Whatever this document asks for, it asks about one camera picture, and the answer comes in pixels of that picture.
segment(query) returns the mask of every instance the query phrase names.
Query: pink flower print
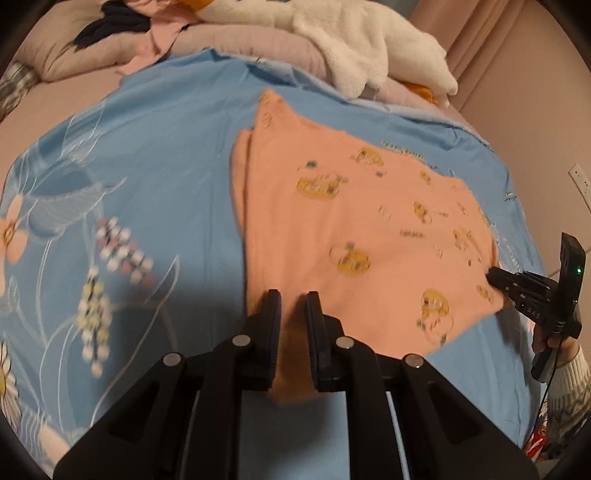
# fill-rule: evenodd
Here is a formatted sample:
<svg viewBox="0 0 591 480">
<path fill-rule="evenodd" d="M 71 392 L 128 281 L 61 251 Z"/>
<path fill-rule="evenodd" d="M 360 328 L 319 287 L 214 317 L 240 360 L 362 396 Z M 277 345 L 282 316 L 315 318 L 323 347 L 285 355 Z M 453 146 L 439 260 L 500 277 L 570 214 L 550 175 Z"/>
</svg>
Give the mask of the pink flower print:
<svg viewBox="0 0 591 480">
<path fill-rule="evenodd" d="M 0 218 L 0 296 L 3 296 L 6 290 L 4 259 L 7 258 L 12 265 L 17 263 L 21 259 L 29 239 L 29 234 L 25 230 L 17 230 L 21 206 L 22 195 L 17 194 L 8 207 L 6 218 Z"/>
</svg>

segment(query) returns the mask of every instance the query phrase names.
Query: wall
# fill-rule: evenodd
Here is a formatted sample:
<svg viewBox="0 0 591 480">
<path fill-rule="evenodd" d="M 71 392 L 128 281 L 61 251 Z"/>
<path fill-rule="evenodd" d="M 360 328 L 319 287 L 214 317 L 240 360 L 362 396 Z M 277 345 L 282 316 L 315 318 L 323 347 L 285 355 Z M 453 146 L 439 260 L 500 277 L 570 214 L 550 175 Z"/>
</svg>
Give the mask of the wall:
<svg viewBox="0 0 591 480">
<path fill-rule="evenodd" d="M 547 273 L 560 265 L 561 232 L 591 247 L 591 213 L 568 175 L 579 163 L 591 178 L 591 73 L 541 5 L 526 2 L 460 113 L 509 167 Z M 587 262 L 580 307 L 591 358 Z"/>
</svg>

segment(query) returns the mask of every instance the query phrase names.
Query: white plush blanket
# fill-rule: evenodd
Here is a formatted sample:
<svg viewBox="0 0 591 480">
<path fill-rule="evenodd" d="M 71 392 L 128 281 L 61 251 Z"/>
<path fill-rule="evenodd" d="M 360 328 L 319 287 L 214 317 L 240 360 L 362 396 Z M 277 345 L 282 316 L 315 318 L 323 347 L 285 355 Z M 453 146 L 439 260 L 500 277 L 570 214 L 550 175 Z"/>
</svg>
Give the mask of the white plush blanket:
<svg viewBox="0 0 591 480">
<path fill-rule="evenodd" d="M 334 84 L 348 98 L 387 76 L 427 86 L 447 106 L 457 81 L 445 50 L 391 8 L 365 0 L 214 0 L 197 11 L 205 22 L 256 24 L 309 38 L 326 57 Z"/>
</svg>

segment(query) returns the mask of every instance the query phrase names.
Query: electrical outlet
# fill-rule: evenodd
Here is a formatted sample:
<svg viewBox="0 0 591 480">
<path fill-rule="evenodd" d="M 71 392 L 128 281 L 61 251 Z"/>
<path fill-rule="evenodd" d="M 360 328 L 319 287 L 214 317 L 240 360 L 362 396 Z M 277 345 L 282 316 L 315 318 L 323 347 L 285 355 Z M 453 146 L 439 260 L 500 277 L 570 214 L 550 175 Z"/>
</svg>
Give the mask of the electrical outlet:
<svg viewBox="0 0 591 480">
<path fill-rule="evenodd" d="M 569 175 L 583 196 L 583 199 L 587 204 L 587 208 L 591 210 L 591 183 L 589 183 L 587 175 L 585 175 L 585 172 L 578 163 L 576 163 L 574 167 L 569 170 Z"/>
</svg>

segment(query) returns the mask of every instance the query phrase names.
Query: beige curtain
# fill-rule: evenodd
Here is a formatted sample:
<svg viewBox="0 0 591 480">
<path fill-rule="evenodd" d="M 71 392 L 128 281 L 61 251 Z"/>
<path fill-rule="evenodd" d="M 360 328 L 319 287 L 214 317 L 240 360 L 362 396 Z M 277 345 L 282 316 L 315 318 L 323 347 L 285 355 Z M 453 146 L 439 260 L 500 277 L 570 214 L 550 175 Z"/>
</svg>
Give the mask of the beige curtain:
<svg viewBox="0 0 591 480">
<path fill-rule="evenodd" d="M 460 110 L 509 34 L 526 0 L 420 0 L 410 20 L 447 50 Z"/>
</svg>

